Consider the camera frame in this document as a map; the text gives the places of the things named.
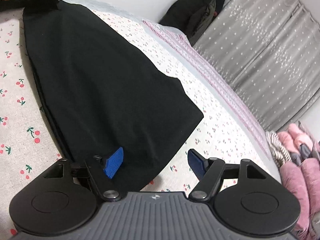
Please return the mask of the black pants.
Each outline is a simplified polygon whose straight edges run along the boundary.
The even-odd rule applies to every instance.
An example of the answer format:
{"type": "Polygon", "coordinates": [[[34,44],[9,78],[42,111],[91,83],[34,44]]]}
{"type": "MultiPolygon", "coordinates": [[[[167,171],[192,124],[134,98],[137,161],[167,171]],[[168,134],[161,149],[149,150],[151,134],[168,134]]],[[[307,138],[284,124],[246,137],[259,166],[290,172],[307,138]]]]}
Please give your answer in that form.
{"type": "Polygon", "coordinates": [[[122,148],[116,187],[148,185],[203,119],[180,80],[81,5],[30,2],[23,23],[36,87],[63,155],[83,163],[122,148]]]}

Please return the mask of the beige knitted cloth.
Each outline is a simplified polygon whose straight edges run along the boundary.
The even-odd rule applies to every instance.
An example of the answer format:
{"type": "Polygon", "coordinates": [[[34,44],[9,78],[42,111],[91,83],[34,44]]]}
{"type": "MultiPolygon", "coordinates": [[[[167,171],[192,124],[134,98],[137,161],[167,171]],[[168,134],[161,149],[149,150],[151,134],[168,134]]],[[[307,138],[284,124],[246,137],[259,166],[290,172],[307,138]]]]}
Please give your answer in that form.
{"type": "Polygon", "coordinates": [[[265,136],[271,151],[272,158],[278,168],[283,166],[286,162],[292,161],[289,151],[280,141],[275,131],[266,131],[265,136]]]}

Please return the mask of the cherry print bed sheet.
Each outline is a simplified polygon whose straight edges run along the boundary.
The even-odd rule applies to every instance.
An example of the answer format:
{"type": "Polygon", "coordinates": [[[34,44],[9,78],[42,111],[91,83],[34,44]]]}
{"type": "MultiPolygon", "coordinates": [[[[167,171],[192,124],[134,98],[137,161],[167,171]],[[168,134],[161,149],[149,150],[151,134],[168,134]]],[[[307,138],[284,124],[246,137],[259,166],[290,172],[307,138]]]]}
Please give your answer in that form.
{"type": "MultiPolygon", "coordinates": [[[[16,232],[9,216],[14,195],[61,158],[41,111],[25,52],[22,12],[16,9],[1,13],[1,239],[16,232]]],[[[142,21],[119,12],[97,15],[139,48],[161,72],[178,78],[204,114],[202,122],[145,191],[189,193],[197,183],[187,162],[191,148],[204,157],[217,157],[227,163],[251,159],[275,179],[280,178],[264,132],[248,111],[234,106],[226,93],[217,92],[193,65],[142,21]]]]}

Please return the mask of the pink folded clothes pile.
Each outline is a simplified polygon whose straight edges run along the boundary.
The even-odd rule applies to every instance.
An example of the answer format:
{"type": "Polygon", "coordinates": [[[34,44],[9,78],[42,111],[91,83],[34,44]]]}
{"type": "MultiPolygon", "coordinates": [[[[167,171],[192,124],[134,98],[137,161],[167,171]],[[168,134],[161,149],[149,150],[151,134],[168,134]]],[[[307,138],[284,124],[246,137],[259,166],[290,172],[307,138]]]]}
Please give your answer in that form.
{"type": "Polygon", "coordinates": [[[319,143],[302,124],[290,124],[277,136],[291,157],[279,168],[282,184],[300,204],[293,231],[298,239],[319,239],[319,143]]]}

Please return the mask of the pink striped blanket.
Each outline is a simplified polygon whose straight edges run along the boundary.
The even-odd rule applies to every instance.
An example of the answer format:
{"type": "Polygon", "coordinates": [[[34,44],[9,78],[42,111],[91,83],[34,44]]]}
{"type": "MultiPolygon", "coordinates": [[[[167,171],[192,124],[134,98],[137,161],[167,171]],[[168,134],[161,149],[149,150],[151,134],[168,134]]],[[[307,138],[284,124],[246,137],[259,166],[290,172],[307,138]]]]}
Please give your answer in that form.
{"type": "Polygon", "coordinates": [[[191,46],[187,37],[180,30],[162,26],[147,20],[143,23],[171,48],[189,62],[201,76],[210,84],[235,114],[242,120],[253,138],[262,149],[267,159],[272,160],[271,152],[266,141],[265,132],[259,122],[238,95],[225,82],[220,74],[191,46]]]}

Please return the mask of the grey dotted curtain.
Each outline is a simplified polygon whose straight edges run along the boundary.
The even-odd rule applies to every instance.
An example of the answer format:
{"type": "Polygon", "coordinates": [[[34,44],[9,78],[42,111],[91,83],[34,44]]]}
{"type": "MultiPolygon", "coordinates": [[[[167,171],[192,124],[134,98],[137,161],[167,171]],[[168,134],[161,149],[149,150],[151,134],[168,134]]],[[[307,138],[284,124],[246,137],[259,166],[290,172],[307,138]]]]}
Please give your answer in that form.
{"type": "Polygon", "coordinates": [[[299,0],[225,0],[194,47],[265,130],[319,98],[319,24],[299,0]]]}

